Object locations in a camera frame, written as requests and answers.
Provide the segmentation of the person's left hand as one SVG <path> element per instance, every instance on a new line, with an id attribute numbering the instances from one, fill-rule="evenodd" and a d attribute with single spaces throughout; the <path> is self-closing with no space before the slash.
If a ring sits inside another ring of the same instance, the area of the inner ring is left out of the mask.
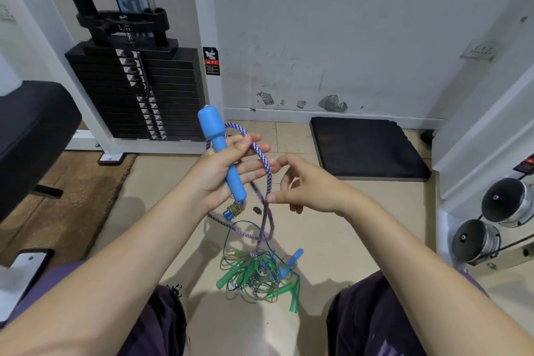
<path id="1" fill-rule="evenodd" d="M 256 143 L 262 153 L 271 151 L 271 146 Z M 225 181 L 229 166 L 235 164 L 241 182 L 247 184 L 266 176 L 263 162 L 253 155 L 228 157 L 228 148 L 215 152 L 210 148 L 205 152 L 184 177 L 185 188 L 191 194 L 193 206 L 205 215 L 215 210 L 230 198 L 231 192 Z"/>

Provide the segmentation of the person's left forearm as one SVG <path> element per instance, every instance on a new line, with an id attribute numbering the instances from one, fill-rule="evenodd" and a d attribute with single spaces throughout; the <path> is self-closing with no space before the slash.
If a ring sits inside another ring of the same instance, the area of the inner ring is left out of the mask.
<path id="1" fill-rule="evenodd" d="M 207 210 L 183 179 L 0 332 L 0 356 L 117 356 Z"/>

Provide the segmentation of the person's right forearm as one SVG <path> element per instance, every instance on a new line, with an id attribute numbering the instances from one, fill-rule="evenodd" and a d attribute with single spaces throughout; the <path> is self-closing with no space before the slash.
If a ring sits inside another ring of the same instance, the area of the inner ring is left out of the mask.
<path id="1" fill-rule="evenodd" d="M 349 189 L 336 211 L 397 295 L 428 356 L 534 356 L 534 337 L 375 200 Z"/>

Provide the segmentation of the black weight plate stack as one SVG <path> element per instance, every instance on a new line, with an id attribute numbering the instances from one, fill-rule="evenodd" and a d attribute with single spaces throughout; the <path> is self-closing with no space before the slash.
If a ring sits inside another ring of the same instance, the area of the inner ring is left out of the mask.
<path id="1" fill-rule="evenodd" d="M 171 57 L 117 49 L 116 56 L 66 56 L 116 139 L 201 142 L 205 105 L 197 49 Z"/>

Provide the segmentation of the black red warning sticker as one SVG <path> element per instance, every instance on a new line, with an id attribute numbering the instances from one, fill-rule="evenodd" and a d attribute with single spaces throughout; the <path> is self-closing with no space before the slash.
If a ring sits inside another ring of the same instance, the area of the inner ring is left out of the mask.
<path id="1" fill-rule="evenodd" d="M 203 47 L 204 68 L 207 76 L 220 76 L 219 53 L 215 47 Z"/>

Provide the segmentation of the black foam mat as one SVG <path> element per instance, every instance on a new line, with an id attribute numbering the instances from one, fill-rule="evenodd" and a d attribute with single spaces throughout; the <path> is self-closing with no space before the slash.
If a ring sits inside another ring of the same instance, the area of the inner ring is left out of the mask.
<path id="1" fill-rule="evenodd" d="M 431 170 L 397 123 L 313 117 L 320 167 L 341 180 L 426 182 Z"/>

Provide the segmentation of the dark purple shorts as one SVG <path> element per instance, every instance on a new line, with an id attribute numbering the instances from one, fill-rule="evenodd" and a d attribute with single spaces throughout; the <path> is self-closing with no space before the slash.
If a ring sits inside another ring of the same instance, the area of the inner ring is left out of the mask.
<path id="1" fill-rule="evenodd" d="M 185 356 L 186 316 L 180 296 L 179 288 L 157 285 L 119 350 L 97 356 Z M 334 296 L 326 333 L 328 356 L 427 356 L 381 271 Z"/>

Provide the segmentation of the black weight stack top carriage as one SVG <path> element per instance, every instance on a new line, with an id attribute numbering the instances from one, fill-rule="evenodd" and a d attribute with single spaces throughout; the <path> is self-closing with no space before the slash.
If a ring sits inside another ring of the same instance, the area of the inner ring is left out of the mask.
<path id="1" fill-rule="evenodd" d="M 174 55 L 179 47 L 169 39 L 170 29 L 165 9 L 144 9 L 141 13 L 97 10 L 93 0 L 73 0 L 77 20 L 88 29 L 91 38 L 78 43 L 66 56 L 116 56 L 116 50 L 149 52 L 155 57 Z"/>

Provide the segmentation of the brown floor rug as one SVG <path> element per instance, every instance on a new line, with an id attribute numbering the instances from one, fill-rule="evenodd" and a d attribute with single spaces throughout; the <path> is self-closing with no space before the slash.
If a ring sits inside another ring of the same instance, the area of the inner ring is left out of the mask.
<path id="1" fill-rule="evenodd" d="M 65 151 L 41 184 L 63 190 L 59 199 L 28 195 L 0 224 L 0 265 L 23 249 L 52 249 L 45 270 L 84 259 L 96 242 L 137 155 L 100 166 L 96 151 Z"/>

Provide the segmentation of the black chrome pulley wheel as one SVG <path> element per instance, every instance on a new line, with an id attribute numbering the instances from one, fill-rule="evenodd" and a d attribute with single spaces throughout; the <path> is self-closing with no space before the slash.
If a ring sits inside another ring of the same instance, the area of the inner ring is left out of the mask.
<path id="1" fill-rule="evenodd" d="M 500 249 L 499 230 L 480 219 L 464 222 L 451 240 L 453 259 L 471 266 L 476 266 L 496 256 Z"/>
<path id="2" fill-rule="evenodd" d="M 486 191 L 481 203 L 483 218 L 506 228 L 516 228 L 534 218 L 534 186 L 504 178 Z"/>

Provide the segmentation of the black padded bench seat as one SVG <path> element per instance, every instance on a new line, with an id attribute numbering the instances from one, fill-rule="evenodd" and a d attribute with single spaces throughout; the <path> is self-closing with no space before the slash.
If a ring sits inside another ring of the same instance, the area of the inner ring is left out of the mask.
<path id="1" fill-rule="evenodd" d="M 59 83 L 23 81 L 0 96 L 0 223 L 55 164 L 81 122 Z"/>

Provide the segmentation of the red black machine label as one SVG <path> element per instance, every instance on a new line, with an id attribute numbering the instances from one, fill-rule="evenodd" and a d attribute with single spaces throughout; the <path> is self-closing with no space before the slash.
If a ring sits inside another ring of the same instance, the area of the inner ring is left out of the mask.
<path id="1" fill-rule="evenodd" d="M 513 171 L 521 173 L 524 176 L 534 174 L 534 153 L 523 160 L 521 163 L 513 168 Z"/>

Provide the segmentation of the white bench foot plate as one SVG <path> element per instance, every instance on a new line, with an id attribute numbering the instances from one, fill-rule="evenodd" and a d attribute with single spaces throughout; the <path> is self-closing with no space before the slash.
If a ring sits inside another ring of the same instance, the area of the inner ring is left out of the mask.
<path id="1" fill-rule="evenodd" d="M 41 276 L 53 249 L 22 249 L 9 267 L 0 265 L 0 329 Z"/>

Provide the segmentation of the white pulley machine frame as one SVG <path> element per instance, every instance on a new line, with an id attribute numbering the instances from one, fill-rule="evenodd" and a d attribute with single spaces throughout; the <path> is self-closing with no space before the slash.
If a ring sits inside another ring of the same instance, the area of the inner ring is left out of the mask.
<path id="1" fill-rule="evenodd" d="M 506 228 L 482 216 L 486 191 L 504 178 L 534 186 L 534 174 L 513 168 L 534 153 L 534 0 L 511 0 L 485 35 L 501 42 L 499 55 L 483 61 L 454 113 L 435 132 L 432 167 L 437 171 L 436 249 L 448 264 L 461 271 L 486 274 L 534 260 L 534 218 Z M 467 220 L 495 226 L 501 236 L 497 255 L 471 266 L 457 262 L 451 240 Z"/>

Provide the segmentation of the white wall socket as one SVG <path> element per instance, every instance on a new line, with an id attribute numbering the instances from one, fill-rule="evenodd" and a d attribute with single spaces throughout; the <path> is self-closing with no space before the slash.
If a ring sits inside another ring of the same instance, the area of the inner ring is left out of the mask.
<path id="1" fill-rule="evenodd" d="M 500 53 L 501 42 L 495 40 L 472 40 L 459 56 L 464 60 L 492 62 Z"/>

